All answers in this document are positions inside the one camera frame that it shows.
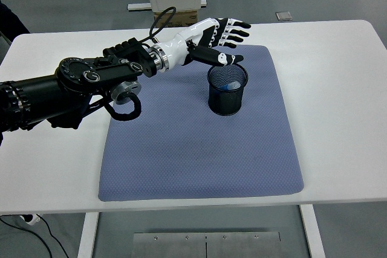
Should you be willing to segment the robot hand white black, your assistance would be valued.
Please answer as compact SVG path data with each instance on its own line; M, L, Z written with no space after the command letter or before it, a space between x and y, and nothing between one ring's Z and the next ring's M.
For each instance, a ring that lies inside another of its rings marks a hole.
M249 37L251 25L232 18L207 18L181 30L172 40L160 42L157 52L164 58L164 70L192 61L212 66L237 64L240 55L222 53L218 46L236 48L238 43Z

